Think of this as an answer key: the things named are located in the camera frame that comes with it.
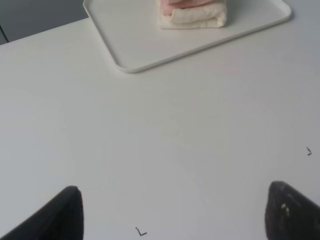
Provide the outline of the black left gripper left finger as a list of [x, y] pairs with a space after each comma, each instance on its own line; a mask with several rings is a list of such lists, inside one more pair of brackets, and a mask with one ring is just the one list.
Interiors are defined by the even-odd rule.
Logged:
[[67, 186], [2, 240], [83, 240], [84, 207], [77, 186]]

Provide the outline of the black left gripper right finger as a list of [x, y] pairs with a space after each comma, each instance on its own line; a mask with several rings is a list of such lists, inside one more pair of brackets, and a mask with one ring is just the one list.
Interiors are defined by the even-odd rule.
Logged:
[[269, 240], [319, 240], [320, 206], [284, 181], [271, 182], [264, 214]]

